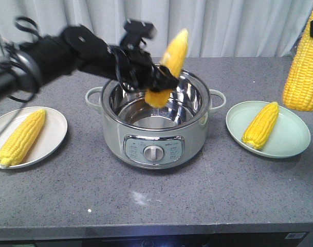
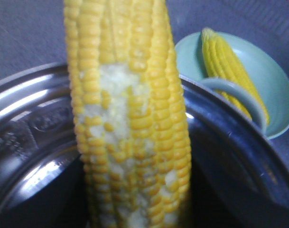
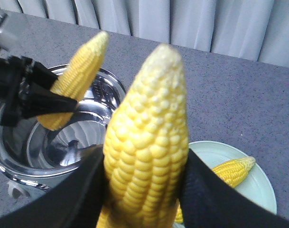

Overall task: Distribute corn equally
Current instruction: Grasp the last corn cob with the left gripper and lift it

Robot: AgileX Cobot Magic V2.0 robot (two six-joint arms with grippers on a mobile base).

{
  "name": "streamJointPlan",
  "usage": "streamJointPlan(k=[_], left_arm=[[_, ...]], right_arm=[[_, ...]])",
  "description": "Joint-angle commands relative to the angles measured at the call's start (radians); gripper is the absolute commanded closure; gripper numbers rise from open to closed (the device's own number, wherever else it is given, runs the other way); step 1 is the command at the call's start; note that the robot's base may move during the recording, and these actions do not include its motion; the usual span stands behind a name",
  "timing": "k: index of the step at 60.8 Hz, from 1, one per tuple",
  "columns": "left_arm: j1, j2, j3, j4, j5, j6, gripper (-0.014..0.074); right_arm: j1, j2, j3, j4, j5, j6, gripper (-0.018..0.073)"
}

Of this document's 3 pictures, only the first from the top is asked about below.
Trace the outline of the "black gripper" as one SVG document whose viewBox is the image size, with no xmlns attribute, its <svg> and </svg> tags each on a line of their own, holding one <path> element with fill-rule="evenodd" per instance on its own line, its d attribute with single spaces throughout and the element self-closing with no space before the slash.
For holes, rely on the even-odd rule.
<svg viewBox="0 0 313 247">
<path fill-rule="evenodd" d="M 176 89 L 179 79 L 170 70 L 160 65 L 156 67 L 150 53 L 140 46 L 109 45 L 107 52 L 111 56 L 107 78 L 116 80 L 129 92 L 142 92 L 147 89 Z"/>
</svg>

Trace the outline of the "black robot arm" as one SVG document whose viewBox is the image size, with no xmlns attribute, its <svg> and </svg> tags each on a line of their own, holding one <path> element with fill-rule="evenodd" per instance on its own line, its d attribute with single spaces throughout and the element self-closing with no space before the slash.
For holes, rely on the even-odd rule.
<svg viewBox="0 0 313 247">
<path fill-rule="evenodd" d="M 19 47 L 9 46 L 10 57 L 0 62 L 0 100 L 16 91 L 33 99 L 41 87 L 75 70 L 116 80 L 129 92 L 175 89 L 178 78 L 156 65 L 140 47 L 154 35 L 154 25 L 130 20 L 118 46 L 106 44 L 85 26 L 66 27 L 58 36 L 39 37 Z"/>
</svg>

